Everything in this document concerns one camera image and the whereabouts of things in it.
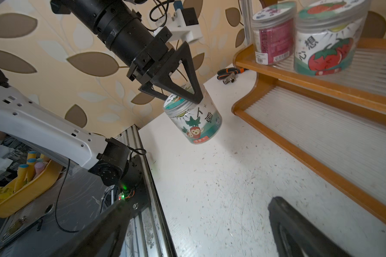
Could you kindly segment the flower label seed jar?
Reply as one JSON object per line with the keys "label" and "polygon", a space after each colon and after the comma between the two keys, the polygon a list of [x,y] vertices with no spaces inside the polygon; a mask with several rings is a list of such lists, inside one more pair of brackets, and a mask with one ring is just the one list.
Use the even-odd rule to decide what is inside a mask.
{"label": "flower label seed jar", "polygon": [[293,54],[296,14],[296,2],[287,1],[268,6],[253,15],[251,28],[256,63],[273,65]]}

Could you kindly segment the wooden two-tier shelf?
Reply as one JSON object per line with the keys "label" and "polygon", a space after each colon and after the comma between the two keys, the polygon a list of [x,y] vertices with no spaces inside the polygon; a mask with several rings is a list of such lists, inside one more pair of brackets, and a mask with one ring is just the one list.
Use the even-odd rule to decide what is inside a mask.
{"label": "wooden two-tier shelf", "polygon": [[300,75],[291,59],[257,64],[252,47],[233,64],[256,82],[232,113],[386,224],[386,39],[360,39],[335,75]]}

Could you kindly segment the metal pipe tee fitting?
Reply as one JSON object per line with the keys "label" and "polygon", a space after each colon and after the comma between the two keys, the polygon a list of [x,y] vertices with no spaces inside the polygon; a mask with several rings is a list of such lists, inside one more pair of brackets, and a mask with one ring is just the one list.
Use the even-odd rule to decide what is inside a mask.
{"label": "metal pipe tee fitting", "polygon": [[223,79],[223,83],[229,84],[229,83],[234,83],[236,81],[237,75],[235,73],[229,74],[226,78]]}

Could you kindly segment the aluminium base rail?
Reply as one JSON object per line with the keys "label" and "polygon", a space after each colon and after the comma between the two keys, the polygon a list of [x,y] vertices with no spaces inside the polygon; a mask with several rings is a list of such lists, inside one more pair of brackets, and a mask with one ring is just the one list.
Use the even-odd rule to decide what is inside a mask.
{"label": "aluminium base rail", "polygon": [[116,137],[130,147],[128,172],[122,178],[118,198],[130,205],[132,218],[120,256],[175,257],[177,252],[167,225],[143,147],[139,128],[133,125]]}

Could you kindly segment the tomato label seed jar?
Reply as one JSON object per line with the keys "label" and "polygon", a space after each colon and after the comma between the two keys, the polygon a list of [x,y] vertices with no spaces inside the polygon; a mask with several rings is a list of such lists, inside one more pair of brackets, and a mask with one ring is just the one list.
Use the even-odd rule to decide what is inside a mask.
{"label": "tomato label seed jar", "polygon": [[370,5],[367,0],[318,1],[301,10],[295,25],[295,72],[324,76],[347,69]]}

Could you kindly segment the carrot label seed jar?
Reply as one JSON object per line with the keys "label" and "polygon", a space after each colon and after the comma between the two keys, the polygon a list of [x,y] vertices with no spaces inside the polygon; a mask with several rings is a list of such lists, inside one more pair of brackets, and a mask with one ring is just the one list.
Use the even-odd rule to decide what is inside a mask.
{"label": "carrot label seed jar", "polygon": [[171,94],[164,102],[164,112],[192,144],[209,141],[222,126],[223,118],[204,86],[199,104]]}

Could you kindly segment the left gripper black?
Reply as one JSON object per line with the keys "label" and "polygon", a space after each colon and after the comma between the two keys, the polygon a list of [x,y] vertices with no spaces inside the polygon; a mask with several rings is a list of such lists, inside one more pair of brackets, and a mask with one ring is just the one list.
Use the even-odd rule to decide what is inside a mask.
{"label": "left gripper black", "polygon": [[156,36],[147,31],[136,36],[138,52],[127,77],[140,83],[139,91],[165,101],[171,94],[199,104],[204,96],[188,43],[178,49],[166,45],[172,33],[163,27]]}

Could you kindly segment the orange black pliers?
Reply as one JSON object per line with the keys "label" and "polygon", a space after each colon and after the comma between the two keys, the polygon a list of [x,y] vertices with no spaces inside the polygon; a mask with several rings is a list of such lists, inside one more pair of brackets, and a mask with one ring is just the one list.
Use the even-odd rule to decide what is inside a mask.
{"label": "orange black pliers", "polygon": [[217,79],[227,82],[233,82],[238,74],[247,71],[245,68],[228,67],[217,72]]}

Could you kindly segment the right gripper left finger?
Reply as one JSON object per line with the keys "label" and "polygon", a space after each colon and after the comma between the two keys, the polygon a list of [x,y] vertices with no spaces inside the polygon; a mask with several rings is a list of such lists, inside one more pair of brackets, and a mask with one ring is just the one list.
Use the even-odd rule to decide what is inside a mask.
{"label": "right gripper left finger", "polygon": [[78,235],[57,249],[52,257],[118,257],[132,219],[132,207],[121,200],[105,212]]}

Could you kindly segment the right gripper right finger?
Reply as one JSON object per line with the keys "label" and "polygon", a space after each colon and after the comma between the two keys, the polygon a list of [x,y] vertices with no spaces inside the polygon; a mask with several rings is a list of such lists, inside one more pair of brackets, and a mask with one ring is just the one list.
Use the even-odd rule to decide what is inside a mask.
{"label": "right gripper right finger", "polygon": [[268,205],[274,242],[280,257],[349,257],[284,198]]}

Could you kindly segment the yellow plastic bin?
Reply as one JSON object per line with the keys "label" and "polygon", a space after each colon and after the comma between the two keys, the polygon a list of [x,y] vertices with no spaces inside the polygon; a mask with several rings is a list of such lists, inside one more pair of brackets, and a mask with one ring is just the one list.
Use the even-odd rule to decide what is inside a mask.
{"label": "yellow plastic bin", "polygon": [[0,218],[7,218],[41,196],[58,180],[63,166],[50,160],[44,171],[0,202]]}

